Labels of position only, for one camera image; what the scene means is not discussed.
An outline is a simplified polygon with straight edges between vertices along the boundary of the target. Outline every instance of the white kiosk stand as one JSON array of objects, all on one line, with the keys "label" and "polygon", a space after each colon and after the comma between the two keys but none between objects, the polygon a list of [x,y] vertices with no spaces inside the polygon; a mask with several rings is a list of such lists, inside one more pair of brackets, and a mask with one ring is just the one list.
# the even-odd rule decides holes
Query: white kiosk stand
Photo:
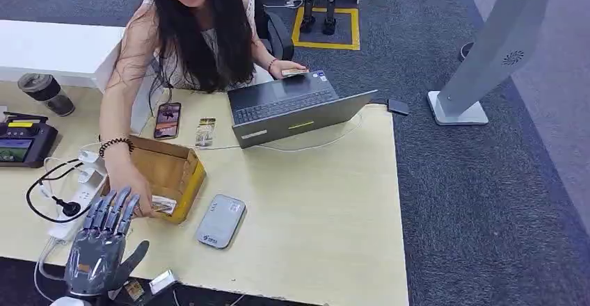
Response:
[{"label": "white kiosk stand", "polygon": [[548,1],[496,1],[455,75],[440,92],[428,93],[439,125],[488,123],[479,99],[531,58]]}]

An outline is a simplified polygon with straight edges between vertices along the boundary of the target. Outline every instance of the laptop sticker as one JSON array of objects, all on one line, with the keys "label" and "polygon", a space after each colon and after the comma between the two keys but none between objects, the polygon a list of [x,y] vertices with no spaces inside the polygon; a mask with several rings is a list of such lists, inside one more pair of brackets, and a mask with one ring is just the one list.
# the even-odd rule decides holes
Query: laptop sticker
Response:
[{"label": "laptop sticker", "polygon": [[256,137],[256,136],[261,136],[263,134],[266,134],[268,131],[267,130],[262,130],[262,131],[258,131],[255,132],[253,134],[246,134],[245,136],[242,136],[242,139],[248,139],[248,138],[252,138],[252,137]]}]

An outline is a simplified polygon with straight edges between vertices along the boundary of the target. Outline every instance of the robotic hand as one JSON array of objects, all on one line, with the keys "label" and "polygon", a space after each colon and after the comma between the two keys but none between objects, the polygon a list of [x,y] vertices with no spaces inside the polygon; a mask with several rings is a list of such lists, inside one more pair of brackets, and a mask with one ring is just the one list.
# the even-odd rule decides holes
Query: robotic hand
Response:
[{"label": "robotic hand", "polygon": [[[150,243],[141,242],[123,263],[125,236],[139,195],[130,196],[130,188],[119,194],[111,191],[97,198],[88,210],[82,230],[74,238],[65,267],[66,297],[51,306],[103,305],[109,291],[119,289],[148,252]],[[109,205],[115,198],[109,211]]]}]

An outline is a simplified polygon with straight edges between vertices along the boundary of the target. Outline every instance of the light wooden desk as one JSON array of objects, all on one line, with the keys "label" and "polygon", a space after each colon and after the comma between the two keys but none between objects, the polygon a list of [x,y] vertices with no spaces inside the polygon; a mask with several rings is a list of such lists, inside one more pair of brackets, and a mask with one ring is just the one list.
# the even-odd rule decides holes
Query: light wooden desk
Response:
[{"label": "light wooden desk", "polygon": [[[12,111],[39,113],[26,95],[0,86],[0,104]],[[95,141],[100,92],[68,88],[79,106],[66,118],[50,122],[65,135],[55,155],[68,159],[80,146]],[[214,145],[236,145],[224,94],[202,95],[176,90],[182,103],[180,136],[175,143],[192,145],[198,120],[217,119]],[[208,176],[186,222],[180,226],[138,219],[131,225],[127,250],[144,239],[150,250],[133,275],[153,278],[166,269],[185,284],[293,300],[317,305],[407,305],[406,266],[397,188],[392,117],[384,106],[369,105],[362,124],[333,145],[297,153],[252,147],[199,151]],[[269,143],[293,149],[328,142],[356,126],[320,129]],[[143,135],[151,136],[153,120]],[[36,260],[49,223],[35,216],[24,192],[41,170],[7,169],[0,233],[7,239],[0,255]],[[63,196],[71,191],[68,184]],[[247,212],[234,241],[215,250],[193,239],[213,196],[224,193],[246,203]],[[53,206],[34,196],[51,213]],[[69,246],[57,250],[50,263],[63,265]]]}]

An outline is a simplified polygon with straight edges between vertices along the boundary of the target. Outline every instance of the woman's hand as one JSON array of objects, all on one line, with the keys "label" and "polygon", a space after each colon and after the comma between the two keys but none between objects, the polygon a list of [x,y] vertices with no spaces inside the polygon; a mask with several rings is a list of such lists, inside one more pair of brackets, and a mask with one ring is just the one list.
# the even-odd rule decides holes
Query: woman's hand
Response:
[{"label": "woman's hand", "polygon": [[282,79],[282,71],[285,70],[306,70],[307,68],[292,61],[274,61],[271,64],[270,73],[275,79]]},{"label": "woman's hand", "polygon": [[139,208],[135,208],[135,217],[153,217],[152,210],[152,191],[150,183],[139,172],[131,161],[107,162],[106,169],[109,172],[109,181],[111,190],[117,192],[126,186],[131,187],[131,193],[138,193]]}]

